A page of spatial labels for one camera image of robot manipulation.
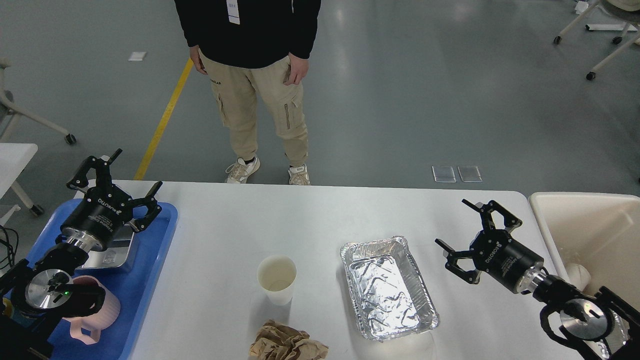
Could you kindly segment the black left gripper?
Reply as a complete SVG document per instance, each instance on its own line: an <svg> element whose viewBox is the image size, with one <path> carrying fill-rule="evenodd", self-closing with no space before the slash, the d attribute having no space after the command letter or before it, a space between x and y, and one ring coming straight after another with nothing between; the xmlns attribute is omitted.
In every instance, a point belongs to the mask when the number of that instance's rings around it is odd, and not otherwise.
<svg viewBox="0 0 640 360"><path fill-rule="evenodd" d="M131 199L130 194L112 183L110 165L122 153L118 148L104 160L90 155L76 174L66 183L66 187L85 194L77 207L61 225L63 242L80 248L85 252L103 252L114 241L116 233L128 222L135 233L147 230L162 212L156 194L163 182L157 181L146 196ZM94 170L95 186L89 187L87 174ZM146 207L142 218L133 218L133 209Z"/></svg>

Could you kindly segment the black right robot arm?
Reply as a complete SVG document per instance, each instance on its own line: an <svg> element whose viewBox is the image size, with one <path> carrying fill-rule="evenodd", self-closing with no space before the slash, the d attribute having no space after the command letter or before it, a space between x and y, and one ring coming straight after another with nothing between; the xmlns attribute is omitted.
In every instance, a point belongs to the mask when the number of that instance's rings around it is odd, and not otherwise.
<svg viewBox="0 0 640 360"><path fill-rule="evenodd" d="M482 229L470 248L456 251L435 239L444 250L445 268L469 284L477 285L486 272L513 294L531 294L544 304L539 313L542 330L554 342L577 351L585 360L598 360L589 343L605 343L614 333L617 319L626 325L624 344L609 355L611 360L639 358L639 312L604 285L590 296L544 267L544 258L512 237L522 225L500 203L471 203Z"/></svg>

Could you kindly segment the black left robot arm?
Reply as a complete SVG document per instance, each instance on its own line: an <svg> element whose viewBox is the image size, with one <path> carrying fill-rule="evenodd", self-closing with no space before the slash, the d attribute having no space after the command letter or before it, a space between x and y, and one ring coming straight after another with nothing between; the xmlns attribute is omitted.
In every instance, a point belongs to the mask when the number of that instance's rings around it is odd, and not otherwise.
<svg viewBox="0 0 640 360"><path fill-rule="evenodd" d="M34 265L22 259L1 276L1 294L9 294L13 308L32 319L23 326L1 317L3 360L48 360L54 351L49 338L62 319L106 309L107 290L76 284L73 274L86 264L91 251L108 250L121 228L145 231L162 212L156 200L161 181L142 198L133 198L112 182L110 166L121 153L119 148L107 159L90 155L80 164L66 186L84 196L61 224L55 245Z"/></svg>

